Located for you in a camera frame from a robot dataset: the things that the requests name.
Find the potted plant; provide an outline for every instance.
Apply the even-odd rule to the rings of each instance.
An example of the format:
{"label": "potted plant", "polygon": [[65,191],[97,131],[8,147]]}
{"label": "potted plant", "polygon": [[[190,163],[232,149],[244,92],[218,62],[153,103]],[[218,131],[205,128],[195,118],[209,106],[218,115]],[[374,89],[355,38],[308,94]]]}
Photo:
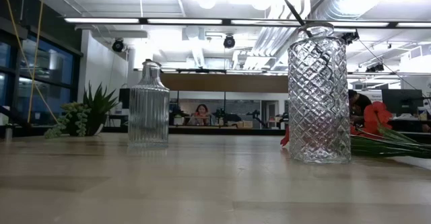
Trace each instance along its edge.
{"label": "potted plant", "polygon": [[63,115],[58,119],[58,123],[45,132],[46,138],[60,137],[61,133],[69,133],[71,136],[93,136],[102,129],[106,122],[109,110],[114,108],[118,102],[117,97],[111,99],[115,90],[106,95],[108,90],[102,89],[102,84],[92,95],[92,88],[88,83],[88,91],[84,91],[83,103],[68,103],[61,106],[64,109]]}

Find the person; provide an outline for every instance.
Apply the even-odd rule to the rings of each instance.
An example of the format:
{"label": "person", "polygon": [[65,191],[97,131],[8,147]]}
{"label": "person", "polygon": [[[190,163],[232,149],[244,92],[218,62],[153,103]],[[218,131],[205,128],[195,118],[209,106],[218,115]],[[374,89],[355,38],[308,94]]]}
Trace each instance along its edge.
{"label": "person", "polygon": [[368,97],[349,89],[350,120],[354,124],[360,124],[364,120],[365,107],[369,105],[371,100]]}
{"label": "person", "polygon": [[190,118],[188,125],[193,126],[211,126],[213,125],[213,119],[211,113],[208,111],[208,107],[205,104],[200,104],[196,108],[196,112]]}

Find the ceiling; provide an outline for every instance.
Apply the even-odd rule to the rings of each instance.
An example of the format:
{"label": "ceiling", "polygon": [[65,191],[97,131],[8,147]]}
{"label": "ceiling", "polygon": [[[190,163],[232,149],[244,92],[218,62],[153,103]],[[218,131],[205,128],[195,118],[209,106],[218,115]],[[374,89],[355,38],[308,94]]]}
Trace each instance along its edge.
{"label": "ceiling", "polygon": [[[268,18],[272,7],[258,10],[255,1],[266,0],[215,0],[211,9],[204,9],[198,0],[45,0],[45,3],[67,17],[212,17],[212,18]],[[311,7],[318,0],[309,0]],[[431,20],[431,0],[380,0],[376,6],[361,15],[359,20]],[[183,63],[193,58],[193,44],[184,40],[183,26],[98,26],[94,35],[110,44],[118,34],[126,31],[147,32],[155,54],[164,55],[164,61]],[[201,49],[205,58],[231,59],[235,50],[252,48],[262,28],[258,27],[203,27],[205,33],[221,32],[222,37],[204,37]],[[400,56],[418,44],[431,43],[429,30],[358,30],[361,41],[376,56],[382,56],[386,64],[396,67]],[[233,34],[236,46],[225,49],[225,34]],[[362,45],[354,42],[347,48],[349,70],[363,71],[374,56]]]}

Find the security camera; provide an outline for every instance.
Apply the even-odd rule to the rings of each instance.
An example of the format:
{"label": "security camera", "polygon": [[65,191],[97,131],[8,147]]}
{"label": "security camera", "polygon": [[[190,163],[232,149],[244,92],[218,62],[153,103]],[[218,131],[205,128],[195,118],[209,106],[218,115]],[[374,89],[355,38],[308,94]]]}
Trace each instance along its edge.
{"label": "security camera", "polygon": [[235,46],[235,39],[233,35],[227,35],[223,42],[224,48],[233,48]]}
{"label": "security camera", "polygon": [[115,42],[112,45],[112,49],[115,52],[124,52],[126,50],[126,46],[125,46],[125,44],[123,42],[123,39],[122,38],[115,39]]}

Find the diamond-patterned glass vase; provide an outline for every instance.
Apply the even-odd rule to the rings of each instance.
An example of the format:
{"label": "diamond-patterned glass vase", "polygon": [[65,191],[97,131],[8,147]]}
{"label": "diamond-patterned glass vase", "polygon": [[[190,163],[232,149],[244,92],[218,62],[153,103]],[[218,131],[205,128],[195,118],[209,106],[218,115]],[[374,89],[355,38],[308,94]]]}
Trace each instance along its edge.
{"label": "diamond-patterned glass vase", "polygon": [[332,32],[331,24],[307,24],[289,49],[289,152],[303,162],[351,157],[345,42]]}

